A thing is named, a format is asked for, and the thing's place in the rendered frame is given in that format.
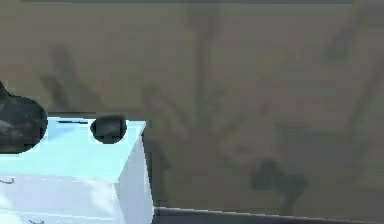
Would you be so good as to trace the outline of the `large dark round vase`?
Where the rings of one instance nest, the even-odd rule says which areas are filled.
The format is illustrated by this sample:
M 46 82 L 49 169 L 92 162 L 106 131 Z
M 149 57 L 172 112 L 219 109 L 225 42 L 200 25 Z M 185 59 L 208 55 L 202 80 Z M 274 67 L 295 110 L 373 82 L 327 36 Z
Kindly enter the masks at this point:
M 0 81 L 0 154 L 32 149 L 44 137 L 47 126 L 47 112 L 39 103 L 10 93 Z

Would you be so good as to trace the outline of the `small dark round bowl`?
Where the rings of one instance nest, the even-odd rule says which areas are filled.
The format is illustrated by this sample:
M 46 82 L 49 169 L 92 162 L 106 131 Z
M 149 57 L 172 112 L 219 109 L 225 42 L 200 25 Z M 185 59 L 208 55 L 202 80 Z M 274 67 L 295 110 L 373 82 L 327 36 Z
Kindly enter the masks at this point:
M 124 116 L 106 115 L 95 119 L 90 130 L 95 140 L 103 144 L 115 144 L 123 139 L 127 124 Z

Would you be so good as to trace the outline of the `pale blue chest of drawers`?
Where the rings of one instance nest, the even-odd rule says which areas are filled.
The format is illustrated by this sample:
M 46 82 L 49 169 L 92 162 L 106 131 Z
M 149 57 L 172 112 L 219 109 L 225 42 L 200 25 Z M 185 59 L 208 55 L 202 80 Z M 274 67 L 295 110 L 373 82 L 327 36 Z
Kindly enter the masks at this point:
M 38 145 L 0 154 L 0 224 L 152 223 L 142 140 L 146 123 L 128 120 L 115 144 L 95 140 L 91 123 L 51 117 Z

